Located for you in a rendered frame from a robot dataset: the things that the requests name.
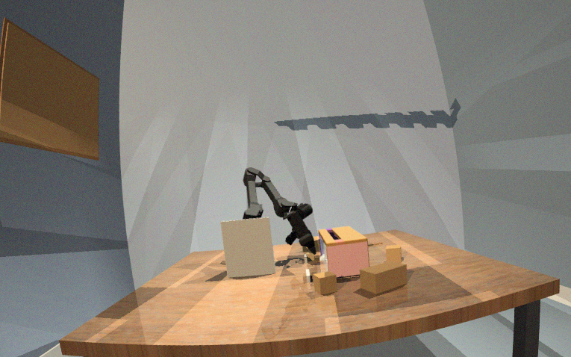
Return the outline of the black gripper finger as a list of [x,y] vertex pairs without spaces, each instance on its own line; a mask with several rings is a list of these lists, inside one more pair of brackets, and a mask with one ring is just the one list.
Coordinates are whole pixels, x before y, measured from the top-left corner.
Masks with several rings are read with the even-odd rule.
[[314,255],[316,254],[314,239],[308,241],[303,246],[306,246]]

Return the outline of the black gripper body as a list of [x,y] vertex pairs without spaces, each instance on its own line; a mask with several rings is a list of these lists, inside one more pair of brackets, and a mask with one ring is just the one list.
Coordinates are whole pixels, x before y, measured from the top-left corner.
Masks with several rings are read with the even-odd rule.
[[299,243],[303,246],[308,241],[312,240],[311,231],[307,228],[304,220],[292,226],[293,230],[299,235]]

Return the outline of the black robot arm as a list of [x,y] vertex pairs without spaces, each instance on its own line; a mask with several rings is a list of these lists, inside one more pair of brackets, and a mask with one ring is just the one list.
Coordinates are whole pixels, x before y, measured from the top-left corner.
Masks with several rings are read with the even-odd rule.
[[[256,175],[262,180],[262,182],[255,182]],[[283,217],[283,220],[288,219],[291,226],[300,223],[303,219],[313,213],[313,209],[309,204],[301,203],[298,205],[297,203],[289,202],[285,198],[281,197],[273,183],[270,181],[270,178],[265,176],[260,170],[252,167],[246,168],[243,176],[243,183],[246,186],[248,201],[248,210],[244,212],[243,220],[261,218],[262,216],[263,209],[262,205],[259,205],[257,201],[256,187],[262,187],[266,191],[273,203],[275,214],[278,217]],[[291,210],[290,207],[292,207]],[[300,237],[293,230],[290,235],[286,237],[285,242],[292,245],[296,238],[299,239]]]

